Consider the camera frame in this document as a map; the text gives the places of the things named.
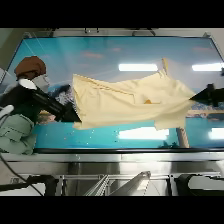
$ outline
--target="brown hat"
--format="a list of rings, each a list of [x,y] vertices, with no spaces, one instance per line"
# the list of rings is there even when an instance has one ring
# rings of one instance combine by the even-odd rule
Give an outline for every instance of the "brown hat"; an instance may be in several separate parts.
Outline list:
[[[24,58],[14,70],[17,77],[27,72],[34,72],[35,77],[46,74],[45,63],[37,56]]]

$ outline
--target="black cable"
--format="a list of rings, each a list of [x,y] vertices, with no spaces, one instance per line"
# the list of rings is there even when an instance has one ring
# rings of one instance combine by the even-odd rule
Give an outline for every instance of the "black cable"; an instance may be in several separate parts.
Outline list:
[[[20,176],[18,173],[16,173],[10,166],[9,164],[5,161],[5,159],[3,158],[2,154],[0,153],[0,158],[2,160],[2,162],[5,164],[5,166],[18,178],[20,178],[21,180],[23,180],[25,183],[29,184],[29,182],[27,182],[27,180],[25,178],[23,178],[22,176]],[[34,187],[32,184],[29,184],[29,186],[31,186],[40,196],[43,196],[43,194],[36,188]]]

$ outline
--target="yellow shirt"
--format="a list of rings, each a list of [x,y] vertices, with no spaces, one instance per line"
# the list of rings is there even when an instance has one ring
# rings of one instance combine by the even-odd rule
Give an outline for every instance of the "yellow shirt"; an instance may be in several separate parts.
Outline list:
[[[164,70],[143,79],[109,83],[73,75],[73,91],[82,123],[77,129],[155,120],[157,130],[185,126],[195,95]]]

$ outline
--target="black border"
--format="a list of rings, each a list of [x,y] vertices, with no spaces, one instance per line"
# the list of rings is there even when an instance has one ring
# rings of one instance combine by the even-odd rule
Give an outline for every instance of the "black border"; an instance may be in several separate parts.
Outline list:
[[[14,60],[18,49],[23,42],[24,39],[36,39],[36,38],[61,38],[61,37],[107,37],[107,36],[58,36],[58,37],[32,37],[32,38],[22,38],[20,43],[17,45],[16,50],[14,51],[13,57],[6,69],[8,71],[9,67],[12,64],[12,61]],[[158,37],[158,36],[112,36],[112,37]],[[179,37],[179,38],[207,38],[210,39],[215,46],[221,60],[222,55],[220,54],[218,48],[216,47],[213,39],[211,37],[180,37],[180,36],[159,36],[159,37]],[[159,148],[109,148],[109,149],[76,149],[76,148],[35,148],[34,153],[38,154],[126,154],[126,153],[199,153],[199,152],[224,152],[224,148],[178,148],[178,149],[159,149]]]

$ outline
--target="green cloth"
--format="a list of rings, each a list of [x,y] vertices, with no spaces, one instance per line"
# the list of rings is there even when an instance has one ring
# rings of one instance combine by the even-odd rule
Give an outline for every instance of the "green cloth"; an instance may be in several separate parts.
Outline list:
[[[12,154],[33,153],[36,135],[34,123],[21,114],[9,116],[0,128],[0,149]]]

